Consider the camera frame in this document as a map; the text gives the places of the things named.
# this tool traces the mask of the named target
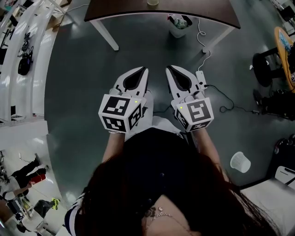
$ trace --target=necklace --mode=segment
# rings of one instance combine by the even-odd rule
[[[159,217],[170,217],[171,219],[173,219],[176,223],[178,223],[181,227],[183,227],[184,230],[186,230],[191,236],[194,236],[186,227],[184,227],[177,219],[175,219],[171,214],[167,214],[167,213],[164,213],[163,212],[163,208],[159,207],[158,210],[160,211],[159,214],[156,214],[152,220],[151,220],[151,224],[153,223],[153,221],[156,219],[156,218],[159,218]],[[148,228],[151,226],[151,224],[149,226],[146,227],[145,229],[145,232],[147,233],[148,231]]]

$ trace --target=gray floor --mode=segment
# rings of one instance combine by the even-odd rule
[[[74,0],[70,8],[87,3]],[[241,24],[212,51],[202,68],[208,84],[217,86],[235,103],[247,110],[257,109],[253,89],[268,94],[249,70],[252,56],[275,47],[274,28],[282,26],[268,0],[235,0],[232,5]],[[103,94],[126,71],[146,66],[150,70],[148,89],[154,96],[154,110],[164,110],[172,97],[168,93],[165,67],[178,65],[194,73],[204,55],[196,40],[197,19],[181,39],[168,32],[166,15],[133,15],[104,20],[103,23],[120,46],[115,52],[94,29],[85,23],[87,7],[70,12],[76,24],[63,23],[58,32],[47,74],[45,116],[49,127],[49,151],[60,191],[66,201],[75,200],[95,167],[101,162],[108,132],[98,117]],[[201,19],[206,44],[225,26]],[[274,87],[284,81],[274,81]],[[273,146],[281,137],[294,132],[295,123],[273,116],[256,116],[241,110],[221,114],[219,107],[230,106],[213,88],[210,97],[214,122],[208,127],[224,168],[238,185],[262,179],[271,160]],[[158,113],[177,127],[172,111]],[[251,160],[251,168],[241,174],[230,168],[232,155],[242,151]]]

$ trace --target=cup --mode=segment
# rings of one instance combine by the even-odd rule
[[[246,173],[251,166],[251,162],[247,157],[244,156],[242,152],[237,152],[233,155],[233,157],[230,160],[230,166],[233,169],[236,169],[242,173]]]
[[[159,0],[147,0],[147,4],[154,6],[159,4]]]

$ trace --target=white table leg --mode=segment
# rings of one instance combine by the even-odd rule
[[[114,51],[119,50],[118,44],[114,41],[110,33],[100,20],[91,20],[90,23],[97,29],[97,31],[105,38],[105,40],[111,45]]]
[[[210,43],[207,44],[206,47],[203,48],[203,53],[209,52],[216,44],[218,44],[223,38],[225,38],[232,30],[234,27],[229,26],[221,35],[215,36]]]
[[[54,0],[49,0],[56,8],[58,8],[62,13],[66,14],[65,10],[60,7]]]

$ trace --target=dark wooden tabletop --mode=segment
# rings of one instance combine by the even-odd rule
[[[229,0],[159,0],[157,6],[148,5],[147,0],[91,0],[84,20],[146,12],[202,17],[241,28]]]

